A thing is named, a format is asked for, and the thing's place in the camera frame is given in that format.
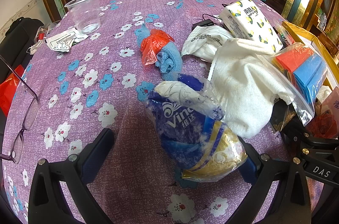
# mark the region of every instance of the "white tissue package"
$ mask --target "white tissue package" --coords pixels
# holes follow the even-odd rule
[[[282,49],[278,35],[252,0],[226,6],[219,17],[236,38],[262,42],[274,52]]]
[[[229,38],[232,34],[218,25],[197,26],[185,41],[181,56],[194,55],[211,63],[218,47]]]

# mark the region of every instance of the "metal screw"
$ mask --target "metal screw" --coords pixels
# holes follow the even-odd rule
[[[263,160],[263,161],[268,161],[270,159],[269,155],[264,153],[262,155],[260,155],[260,158]]]
[[[38,161],[38,164],[39,164],[40,166],[42,166],[44,163],[46,163],[46,159],[45,159],[45,158],[42,158],[42,159],[40,159],[40,160]]]
[[[296,163],[297,165],[300,164],[300,159],[298,157],[293,158],[293,162]]]
[[[68,160],[70,160],[71,162],[74,162],[75,160],[77,160],[77,155],[76,154],[71,154],[70,156],[68,156]]]

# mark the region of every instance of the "red bag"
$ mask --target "red bag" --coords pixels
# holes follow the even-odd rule
[[[20,77],[24,71],[25,69],[21,65],[15,69],[15,72]],[[0,84],[0,107],[6,117],[10,111],[12,100],[19,82],[20,80],[12,73],[2,84]]]
[[[153,64],[157,59],[160,50],[174,39],[166,32],[158,29],[152,29],[150,36],[143,39],[140,50],[142,52],[141,62],[143,65]]]

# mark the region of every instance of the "tablecloth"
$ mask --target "tablecloth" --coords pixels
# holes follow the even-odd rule
[[[143,67],[134,30],[145,23],[175,39],[181,51],[192,24],[202,14],[218,15],[222,4],[237,0],[100,0],[101,27],[69,53],[57,53],[43,44],[23,75],[40,98],[41,108],[18,165],[3,161],[4,184],[14,213],[27,223],[29,190],[40,158],[63,161],[79,153],[104,127],[116,142],[94,183],[88,188],[105,213],[118,224],[224,223],[246,195],[250,185],[235,171],[215,183],[180,178],[161,149],[143,101],[162,81],[159,69]],[[254,0],[272,25],[284,20],[265,3]],[[50,36],[74,26],[70,15]],[[195,56],[183,57],[183,73],[207,77],[209,66]],[[19,85],[7,119],[3,153],[7,154],[21,128],[32,96]],[[248,140],[259,153],[287,159],[279,133],[269,125]],[[321,185],[309,181],[314,204]],[[257,220],[263,218],[277,183]],[[75,217],[82,217],[65,183],[65,197]]]

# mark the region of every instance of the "face mask package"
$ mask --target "face mask package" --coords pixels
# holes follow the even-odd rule
[[[292,105],[302,124],[306,126],[314,117],[316,95],[328,73],[323,58],[300,42],[274,56],[257,57],[295,95]]]
[[[239,0],[227,5],[219,18],[236,38],[262,42],[273,52],[282,49],[278,35],[252,0]]]
[[[194,55],[211,63],[218,47],[233,37],[230,32],[218,25],[197,26],[185,41],[181,56]]]
[[[182,169],[182,178],[215,182],[247,158],[238,137],[220,120],[224,111],[202,77],[173,74],[151,91],[145,108],[162,148]]]

